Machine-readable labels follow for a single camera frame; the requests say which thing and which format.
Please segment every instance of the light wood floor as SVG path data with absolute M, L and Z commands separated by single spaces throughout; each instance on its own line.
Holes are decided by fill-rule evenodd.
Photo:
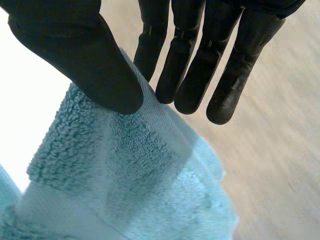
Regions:
M 137 0 L 104 0 L 114 37 L 133 59 L 142 31 Z M 161 53 L 157 79 L 172 40 Z M 182 116 L 217 151 L 224 189 L 240 216 L 235 240 L 320 239 L 320 1 L 307 0 L 260 56 L 231 122 L 205 115 L 235 34 L 203 104 Z

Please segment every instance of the light blue towel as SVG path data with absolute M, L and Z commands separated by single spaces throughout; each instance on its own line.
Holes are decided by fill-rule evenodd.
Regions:
M 18 202 L 20 197 L 20 190 L 0 164 L 0 215 L 7 206 Z
M 29 187 L 4 211 L 1 240 L 232 239 L 237 216 L 216 154 L 123 55 L 143 106 L 111 112 L 72 83 L 28 167 Z

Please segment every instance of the folded towel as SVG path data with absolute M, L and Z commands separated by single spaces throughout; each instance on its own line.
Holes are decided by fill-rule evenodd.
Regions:
M 4 211 L 2 240 L 232 239 L 219 159 L 122 53 L 143 106 L 115 113 L 72 83 L 27 169 L 29 187 Z

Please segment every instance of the white surface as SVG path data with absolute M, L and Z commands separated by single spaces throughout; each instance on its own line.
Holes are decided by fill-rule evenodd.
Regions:
M 24 47 L 0 8 L 0 164 L 21 191 L 70 80 Z

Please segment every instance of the towel fold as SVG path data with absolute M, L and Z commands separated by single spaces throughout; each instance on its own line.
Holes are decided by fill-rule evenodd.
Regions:
M 1 239 L 232 239 L 221 162 L 122 53 L 141 109 L 106 110 L 72 83 L 27 169 L 29 187 L 2 216 Z

